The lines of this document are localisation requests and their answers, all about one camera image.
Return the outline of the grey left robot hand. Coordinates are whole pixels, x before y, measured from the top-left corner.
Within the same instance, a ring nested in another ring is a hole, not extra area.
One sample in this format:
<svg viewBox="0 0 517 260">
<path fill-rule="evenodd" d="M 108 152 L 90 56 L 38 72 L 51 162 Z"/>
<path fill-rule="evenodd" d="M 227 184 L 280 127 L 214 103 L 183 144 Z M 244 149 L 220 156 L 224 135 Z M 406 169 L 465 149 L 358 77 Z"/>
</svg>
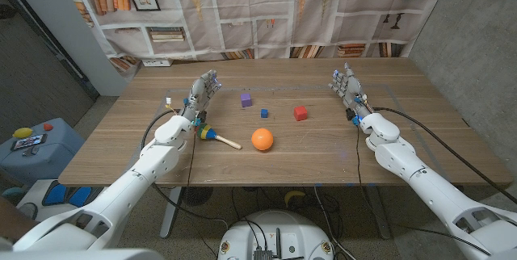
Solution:
<svg viewBox="0 0 517 260">
<path fill-rule="evenodd" d="M 221 88 L 217 80 L 217 71 L 209 70 L 195 80 L 191 86 L 187 101 L 184 103 L 180 115 L 193 121 L 209 105 L 210 99 Z"/>
</svg>

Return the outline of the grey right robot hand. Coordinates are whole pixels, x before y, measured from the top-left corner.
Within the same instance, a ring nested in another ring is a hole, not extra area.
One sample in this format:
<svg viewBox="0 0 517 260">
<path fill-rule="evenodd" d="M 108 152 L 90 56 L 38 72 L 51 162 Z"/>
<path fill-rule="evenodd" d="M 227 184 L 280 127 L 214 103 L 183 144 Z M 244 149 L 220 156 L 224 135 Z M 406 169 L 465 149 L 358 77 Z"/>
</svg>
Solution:
<svg viewBox="0 0 517 260">
<path fill-rule="evenodd" d="M 374 112 L 368 104 L 368 96 L 364 93 L 360 81 L 347 62 L 344 63 L 343 71 L 336 69 L 333 72 L 329 88 L 343 101 L 349 120 L 361 121 Z"/>
</svg>

